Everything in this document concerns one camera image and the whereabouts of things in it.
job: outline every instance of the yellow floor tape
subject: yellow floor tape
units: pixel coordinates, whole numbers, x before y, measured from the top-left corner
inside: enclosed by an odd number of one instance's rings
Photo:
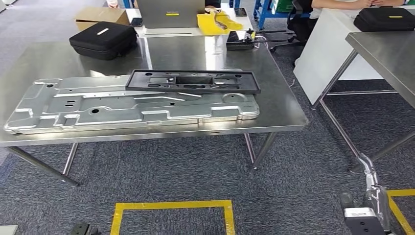
[[[405,216],[402,214],[398,205],[392,199],[392,197],[415,196],[415,189],[387,190],[387,193],[389,198],[389,207],[391,208],[391,211],[395,215],[398,222],[401,224],[403,230],[408,235],[415,235],[414,230],[411,228]]]
[[[226,235],[235,235],[233,224],[233,210],[231,200],[215,201],[184,201],[184,202],[139,202],[139,203],[116,203],[111,226],[111,235],[119,235],[122,214],[124,210],[160,210],[160,209],[180,209],[180,208],[207,208],[223,207],[225,212]]]

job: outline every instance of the white label on case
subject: white label on case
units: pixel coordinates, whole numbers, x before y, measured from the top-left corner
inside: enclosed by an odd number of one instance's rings
[[[110,29],[109,28],[106,28],[106,29],[102,30],[101,32],[97,33],[97,35],[101,35],[101,34],[107,32],[108,30],[110,30]]]

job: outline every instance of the black carrying case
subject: black carrying case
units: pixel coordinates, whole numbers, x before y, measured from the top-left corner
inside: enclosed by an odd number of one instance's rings
[[[364,8],[359,12],[354,25],[362,32],[412,31],[415,16],[404,8]]]
[[[137,33],[130,26],[98,22],[69,38],[69,42],[80,55],[112,60],[137,46]]]

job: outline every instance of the white table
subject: white table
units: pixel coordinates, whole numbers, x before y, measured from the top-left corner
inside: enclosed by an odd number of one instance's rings
[[[0,12],[6,9],[6,5],[0,0]]]
[[[243,25],[242,30],[248,30],[252,27],[249,17],[236,17],[233,8],[221,8],[229,15],[229,18],[235,22]],[[137,8],[126,9],[128,19],[131,21],[134,17],[141,17],[140,10]],[[203,36],[199,28],[146,28],[145,25],[142,27],[136,27],[137,34],[141,38],[150,37],[179,37],[179,36]]]
[[[13,4],[15,1],[17,1],[17,0],[0,0],[0,1],[3,1],[3,2],[4,2],[4,4],[6,4],[6,5],[11,5],[11,4]]]
[[[402,6],[415,9],[415,6]],[[346,42],[351,32],[360,32],[353,21],[360,10],[323,9],[305,48],[296,63],[294,74],[315,104],[353,48]],[[383,79],[360,55],[352,61],[339,80]]]

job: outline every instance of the table leg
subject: table leg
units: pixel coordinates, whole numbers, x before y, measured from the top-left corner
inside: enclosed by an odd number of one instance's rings
[[[23,160],[25,160],[25,161],[29,162],[30,164],[46,171],[47,173],[53,175],[54,177],[56,177],[56,178],[58,178],[62,181],[66,181],[66,182],[70,183],[73,186],[79,186],[80,185],[78,182],[76,182],[73,179],[69,178],[68,176],[62,174],[61,172],[53,169],[49,165],[45,164],[44,162],[42,162],[39,159],[33,157],[32,155],[30,155],[29,153],[25,152],[24,150],[22,150],[18,147],[6,147],[6,149],[9,152],[16,154],[18,157],[22,158]]]
[[[325,104],[323,100],[320,100],[320,104],[322,105],[324,111],[327,113],[328,117],[330,118],[331,122],[336,126],[337,130],[342,135],[343,139],[346,141],[347,145],[349,146],[350,150],[353,152],[353,154],[359,158],[361,156],[360,151],[356,148],[354,143],[351,141],[349,135],[343,128],[343,126],[339,123],[339,121],[336,119],[334,114],[331,112],[331,110],[328,108],[328,106]]]
[[[68,159],[65,164],[64,172],[63,172],[63,174],[66,176],[69,175],[69,171],[72,166],[73,158],[75,157],[77,150],[78,150],[78,143],[73,143],[72,148],[70,149]]]
[[[379,150],[375,155],[373,155],[370,159],[374,162],[376,160],[378,160],[379,158],[385,156],[387,153],[393,151],[394,149],[398,148],[399,146],[405,144],[406,142],[412,140],[415,137],[415,131],[412,131],[408,134],[406,134],[405,136],[395,140],[394,142],[386,145],[385,147],[383,147],[381,150]],[[362,165],[361,164],[356,164],[351,170],[350,172],[352,173],[356,173],[357,171],[362,169]]]
[[[255,156],[255,150],[254,150],[254,145],[252,144],[251,137],[250,137],[250,135],[248,133],[245,133],[244,136],[245,136],[245,141],[247,143],[249,156],[251,158],[251,163],[254,163],[255,158],[256,158],[256,156]]]
[[[273,145],[276,138],[277,138],[277,132],[268,133],[268,136],[267,136],[264,144],[262,145],[261,149],[259,150],[258,155],[257,156],[254,155],[253,163],[252,163],[252,166],[251,166],[251,169],[250,169],[250,174],[253,174],[254,171],[256,169],[258,169],[258,166],[264,160],[265,156],[268,153],[268,150],[270,150],[270,148]]]
[[[334,74],[331,81],[328,83],[326,88],[320,94],[319,98],[317,98],[316,102],[313,104],[313,107],[311,107],[311,109],[313,109],[313,110],[317,109],[318,105],[320,104],[320,101],[322,101],[324,99],[324,97],[327,95],[327,93],[330,92],[330,90],[333,88],[334,84],[336,84],[336,82],[343,75],[343,73],[346,71],[346,69],[349,67],[349,65],[351,64],[351,62],[354,60],[354,58],[356,56],[357,56],[357,51],[352,50],[350,55],[346,58],[346,60],[340,66],[339,70],[337,70],[336,74]]]

